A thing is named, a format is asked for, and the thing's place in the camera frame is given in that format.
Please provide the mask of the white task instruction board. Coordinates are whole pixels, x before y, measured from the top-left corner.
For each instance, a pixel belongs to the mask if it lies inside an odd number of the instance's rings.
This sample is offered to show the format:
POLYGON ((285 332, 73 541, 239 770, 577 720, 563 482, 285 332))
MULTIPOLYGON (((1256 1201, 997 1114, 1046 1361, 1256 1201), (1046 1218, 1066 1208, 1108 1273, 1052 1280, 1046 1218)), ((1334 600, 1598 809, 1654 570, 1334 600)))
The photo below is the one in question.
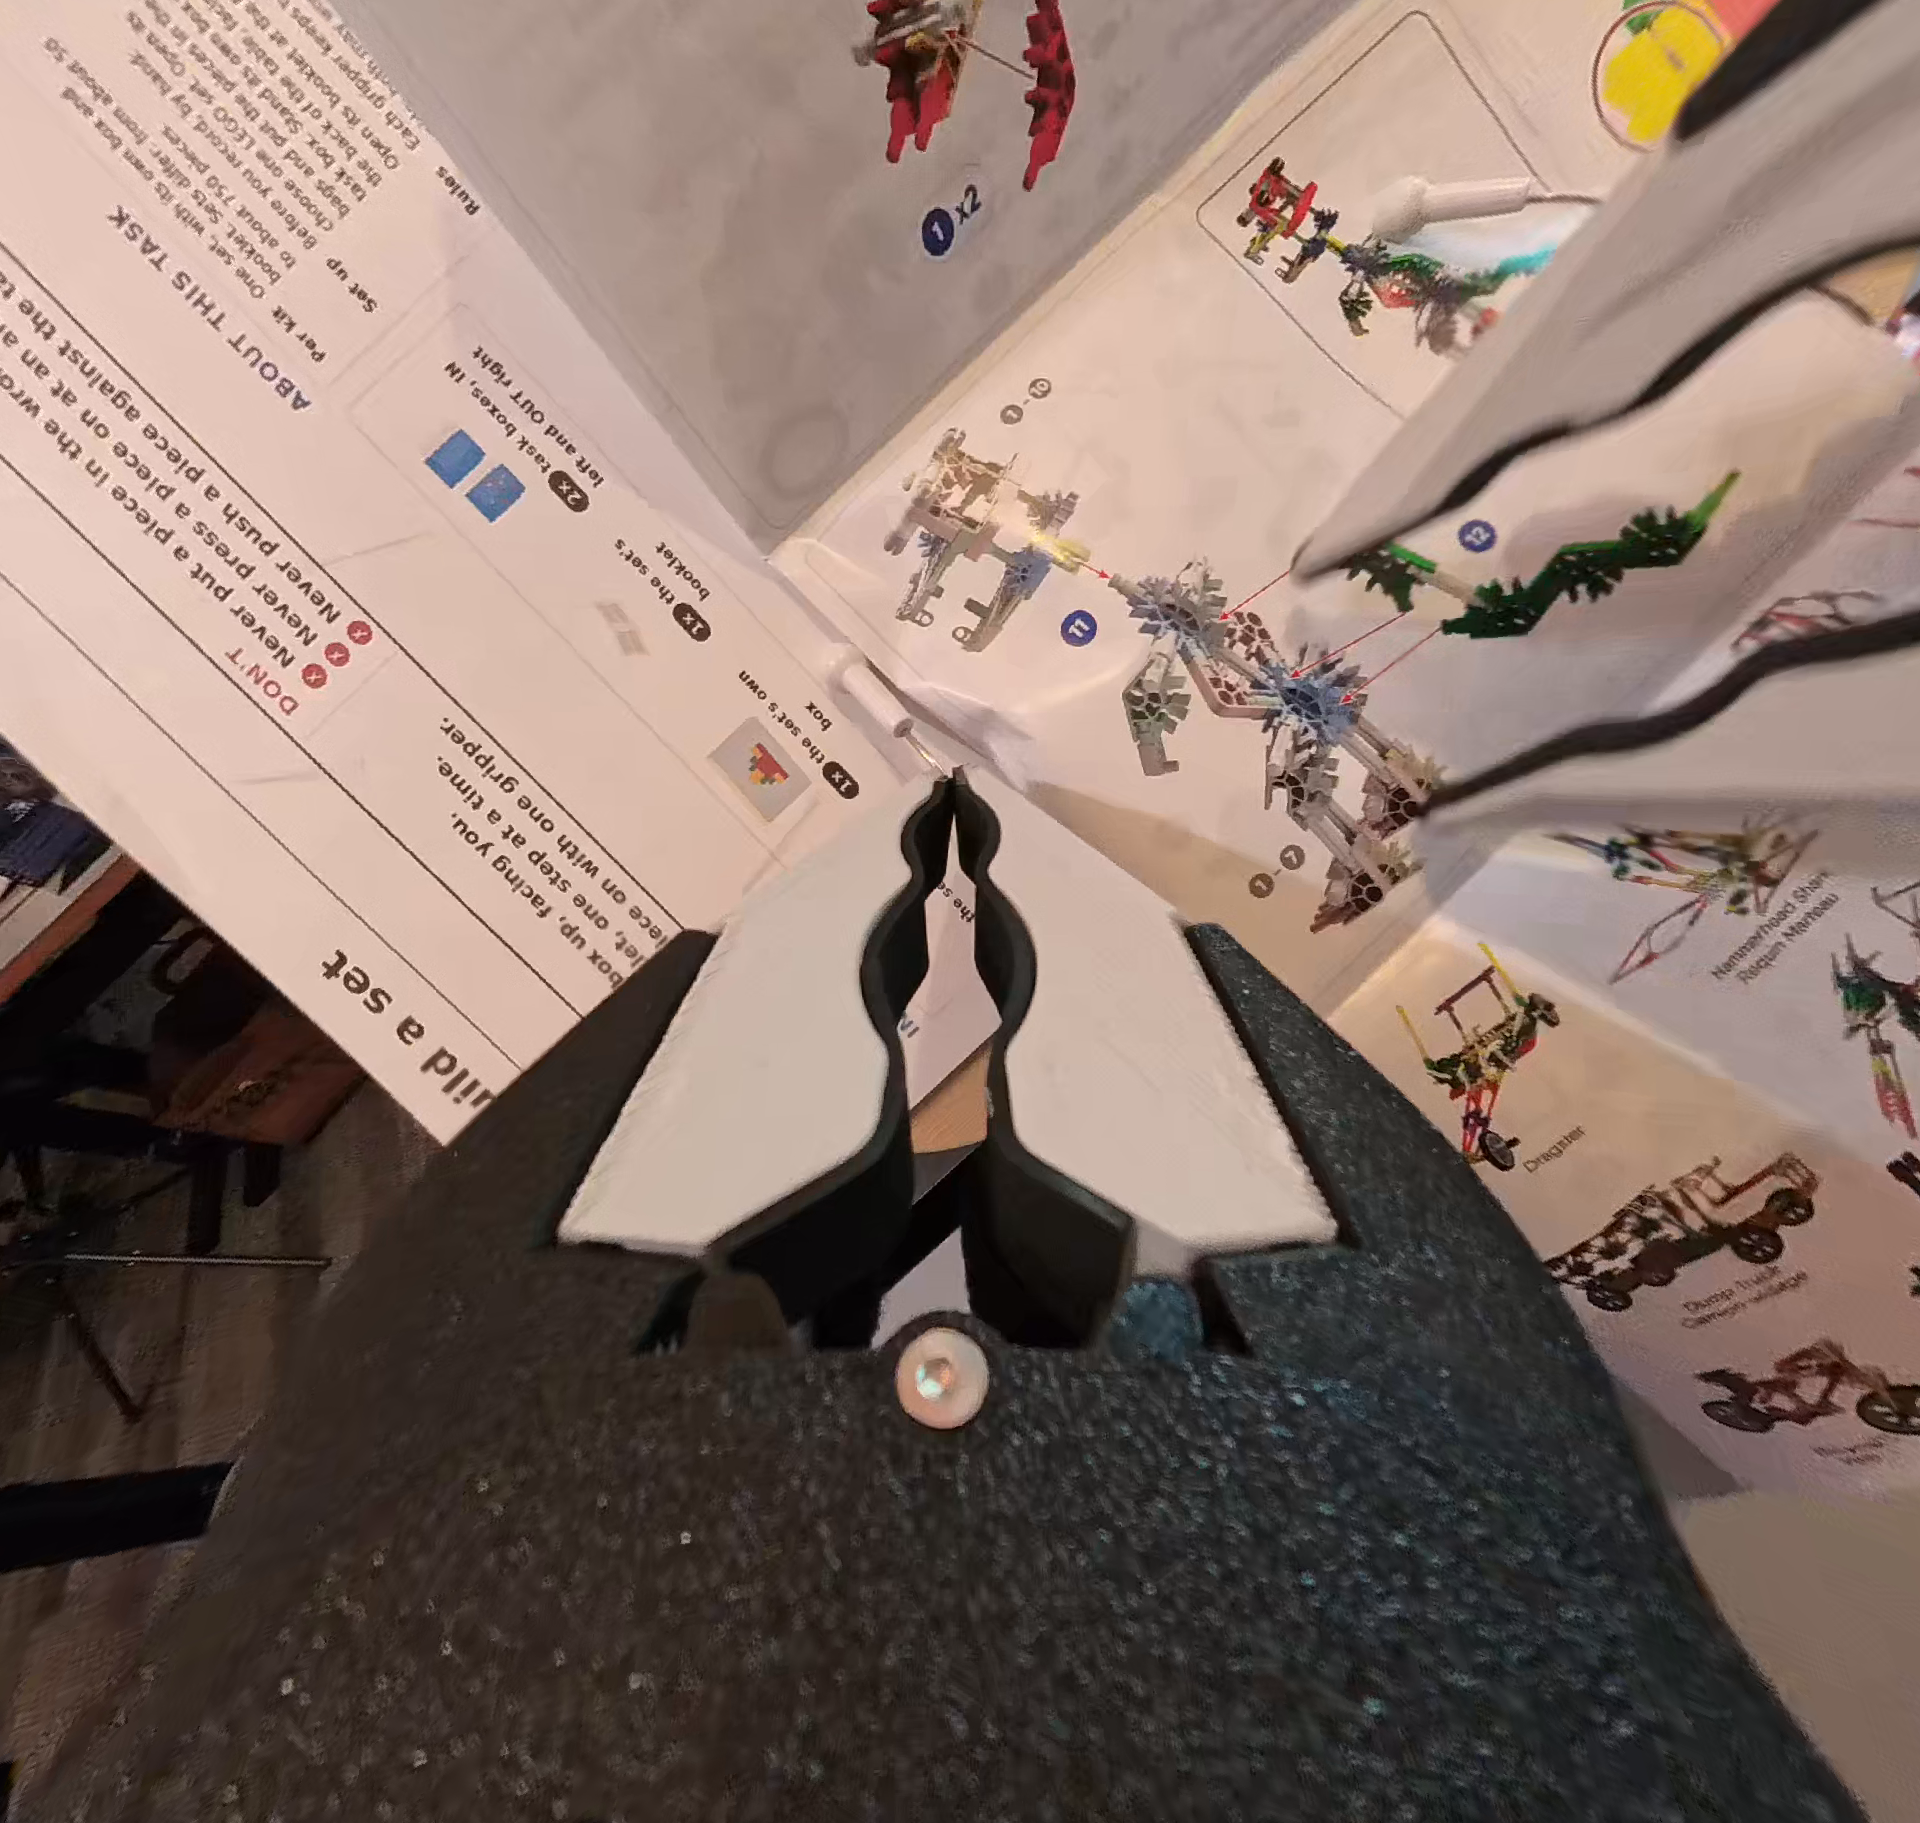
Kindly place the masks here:
MULTIPOLYGON (((803 550, 997 423, 1048 309, 1261 148, 1334 207, 1598 197, 1616 8, 4 0, 4 733, 450 1142, 905 789, 803 550)), ((1285 567, 1405 417, 1285 558, 1048 583, 983 749, 923 720, 1336 990, 1436 893, 1261 910, 1261 707, 1130 587, 1213 570, 1256 669, 1380 626, 1285 567)))

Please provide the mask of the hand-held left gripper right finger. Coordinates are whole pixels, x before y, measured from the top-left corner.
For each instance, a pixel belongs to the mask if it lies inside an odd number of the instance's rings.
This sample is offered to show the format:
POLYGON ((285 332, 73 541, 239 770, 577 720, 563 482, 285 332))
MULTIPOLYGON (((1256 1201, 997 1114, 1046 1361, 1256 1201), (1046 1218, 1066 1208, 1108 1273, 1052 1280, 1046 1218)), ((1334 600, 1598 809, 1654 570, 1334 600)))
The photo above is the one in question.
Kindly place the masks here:
POLYGON ((954 839, 1018 1156, 1124 1212, 1147 1273, 1331 1244, 1334 1211, 1180 913, 989 774, 954 779, 954 839))

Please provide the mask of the building instruction sheet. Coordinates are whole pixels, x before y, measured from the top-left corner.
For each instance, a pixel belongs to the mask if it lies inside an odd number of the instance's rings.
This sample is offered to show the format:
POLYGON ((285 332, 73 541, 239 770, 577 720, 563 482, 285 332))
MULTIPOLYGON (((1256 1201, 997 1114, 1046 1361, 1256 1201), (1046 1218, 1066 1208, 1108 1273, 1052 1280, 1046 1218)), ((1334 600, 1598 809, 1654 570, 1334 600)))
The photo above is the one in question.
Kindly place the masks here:
POLYGON ((879 679, 1919 1493, 1919 0, 332 0, 879 679))

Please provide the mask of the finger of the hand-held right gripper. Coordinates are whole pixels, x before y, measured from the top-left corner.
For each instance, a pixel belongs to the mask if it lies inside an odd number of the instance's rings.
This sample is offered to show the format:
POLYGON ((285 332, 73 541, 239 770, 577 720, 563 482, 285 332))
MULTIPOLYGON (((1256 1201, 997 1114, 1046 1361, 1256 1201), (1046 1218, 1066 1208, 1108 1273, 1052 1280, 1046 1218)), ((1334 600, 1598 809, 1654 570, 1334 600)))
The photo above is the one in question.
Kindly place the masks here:
POLYGON ((1425 858, 1527 832, 1806 821, 1851 868, 1919 845, 1919 622, 1767 646, 1641 717, 1595 720, 1442 783, 1425 858))
POLYGON ((1331 576, 1671 396, 1793 291, 1919 242, 1919 0, 1877 0, 1644 162, 1292 563, 1331 576))

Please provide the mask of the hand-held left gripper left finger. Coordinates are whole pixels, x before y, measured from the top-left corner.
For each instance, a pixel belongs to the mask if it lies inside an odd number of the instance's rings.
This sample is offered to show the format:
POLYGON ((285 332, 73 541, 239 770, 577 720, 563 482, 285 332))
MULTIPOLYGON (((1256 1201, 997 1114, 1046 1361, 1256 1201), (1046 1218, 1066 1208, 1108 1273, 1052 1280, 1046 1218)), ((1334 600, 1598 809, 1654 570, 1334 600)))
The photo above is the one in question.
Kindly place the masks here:
POLYGON ((907 783, 746 897, 568 1204, 564 1244, 720 1255, 876 1163, 907 1097, 901 1021, 931 972, 950 786, 907 783))

